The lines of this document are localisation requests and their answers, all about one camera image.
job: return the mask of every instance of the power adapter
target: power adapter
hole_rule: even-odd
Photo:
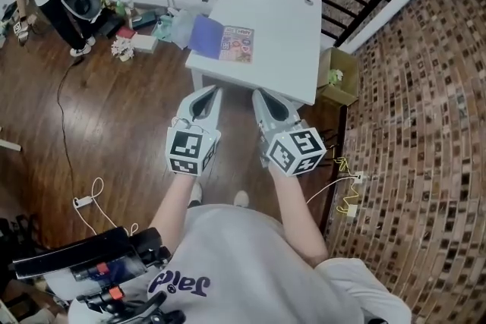
[[[357,171],[355,173],[354,182],[353,184],[363,184],[363,180],[366,178],[364,171]]]
[[[74,208],[79,209],[84,206],[87,206],[93,202],[93,198],[91,196],[83,197],[82,199],[78,199],[77,197],[74,198]]]
[[[348,205],[348,217],[350,217],[350,218],[356,217],[357,211],[358,211],[358,206],[356,204],[349,204]]]

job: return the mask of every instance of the white sneaker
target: white sneaker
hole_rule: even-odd
[[[241,208],[248,208],[250,205],[250,197],[248,196],[248,193],[244,190],[240,190],[233,200],[233,205],[240,206]]]
[[[194,186],[192,187],[191,191],[191,198],[189,199],[189,204],[191,204],[192,201],[199,201],[200,203],[203,202],[203,188],[201,185],[196,182]]]
[[[94,36],[91,36],[90,38],[88,38],[86,40],[86,43],[89,45],[89,46],[94,46],[94,44],[96,43],[96,38]]]
[[[71,49],[69,52],[73,57],[81,57],[82,55],[88,54],[91,52],[91,46],[86,44],[81,50]]]

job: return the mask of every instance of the purple paper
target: purple paper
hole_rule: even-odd
[[[189,40],[189,49],[195,50],[204,57],[219,59],[224,29],[225,27],[220,22],[202,15],[196,16]]]

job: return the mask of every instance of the black cable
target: black cable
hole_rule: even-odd
[[[65,114],[64,114],[64,109],[62,108],[62,105],[61,105],[60,98],[61,98],[62,87],[64,86],[64,82],[66,81],[66,78],[68,77],[69,71],[75,65],[77,65],[76,62],[73,63],[73,64],[71,64],[71,65],[69,65],[69,68],[66,69],[66,72],[64,73],[64,76],[62,76],[61,82],[59,83],[59,87],[58,87],[58,97],[57,97],[57,103],[58,103],[59,108],[61,109],[62,141],[64,143],[64,152],[65,152],[65,155],[66,155],[66,159],[68,160],[68,164],[69,164],[69,175],[70,175],[70,178],[71,178],[71,195],[73,196],[73,198],[76,197],[74,195],[74,171],[73,171],[73,165],[71,164],[71,158],[69,158],[68,143],[66,141],[66,129],[65,129],[65,122],[64,122]]]
[[[31,30],[32,30],[32,32],[33,32],[34,34],[36,34],[37,36],[45,36],[45,35],[46,35],[46,34],[47,34],[49,31],[54,30],[54,27],[53,27],[53,25],[51,25],[51,24],[50,24],[50,25],[48,25],[48,27],[46,27],[46,28],[44,29],[44,31],[36,31],[36,29],[34,28],[34,25],[33,25],[33,24],[31,24],[31,25],[30,25],[30,29],[31,29]]]

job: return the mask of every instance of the cardboard box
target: cardboard box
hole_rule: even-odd
[[[338,69],[342,72],[339,87],[329,84],[329,71]],[[358,100],[358,60],[336,48],[326,50],[319,60],[317,75],[317,95],[326,97],[341,105],[351,105]]]

